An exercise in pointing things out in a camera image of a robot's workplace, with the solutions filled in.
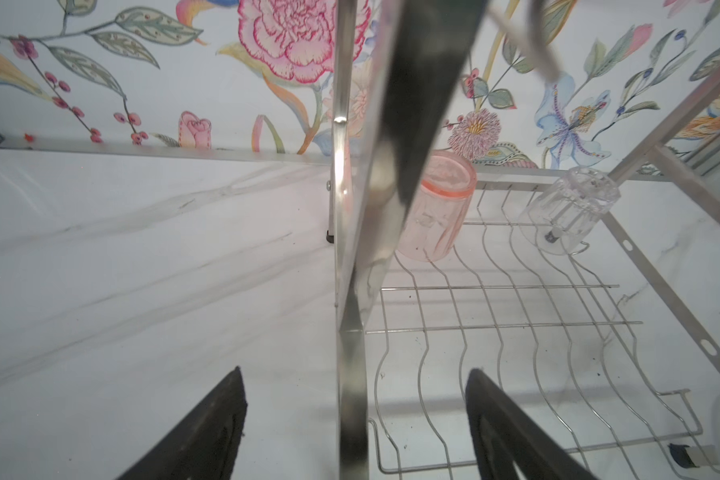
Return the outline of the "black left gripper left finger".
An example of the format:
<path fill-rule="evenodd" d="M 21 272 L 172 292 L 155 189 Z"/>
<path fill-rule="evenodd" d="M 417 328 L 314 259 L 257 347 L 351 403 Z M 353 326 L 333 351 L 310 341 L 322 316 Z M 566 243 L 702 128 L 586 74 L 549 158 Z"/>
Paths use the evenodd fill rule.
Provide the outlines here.
<path fill-rule="evenodd" d="M 240 368 L 226 375 L 122 479 L 229 479 L 247 401 Z"/>

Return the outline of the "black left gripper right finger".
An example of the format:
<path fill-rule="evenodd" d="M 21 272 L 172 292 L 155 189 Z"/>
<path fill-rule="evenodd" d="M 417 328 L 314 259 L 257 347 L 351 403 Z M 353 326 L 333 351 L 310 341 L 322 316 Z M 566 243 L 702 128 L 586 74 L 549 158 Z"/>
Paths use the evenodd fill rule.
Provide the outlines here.
<path fill-rule="evenodd" d="M 465 402 L 482 479 L 592 479 L 483 371 L 470 371 Z"/>

